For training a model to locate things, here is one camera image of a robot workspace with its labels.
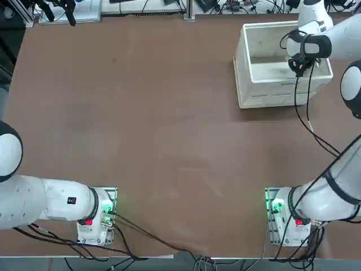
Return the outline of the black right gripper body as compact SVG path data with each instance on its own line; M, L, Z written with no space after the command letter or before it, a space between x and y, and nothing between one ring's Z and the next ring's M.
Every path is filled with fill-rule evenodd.
M312 67L314 60L295 55L288 59L289 68L296 74L296 77L303 77L304 72Z

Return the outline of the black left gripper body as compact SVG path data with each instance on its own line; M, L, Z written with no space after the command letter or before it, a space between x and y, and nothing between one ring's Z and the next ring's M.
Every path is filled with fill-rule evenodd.
M38 0L35 1L37 5L44 5L52 3L53 5L75 5L76 1L74 0Z

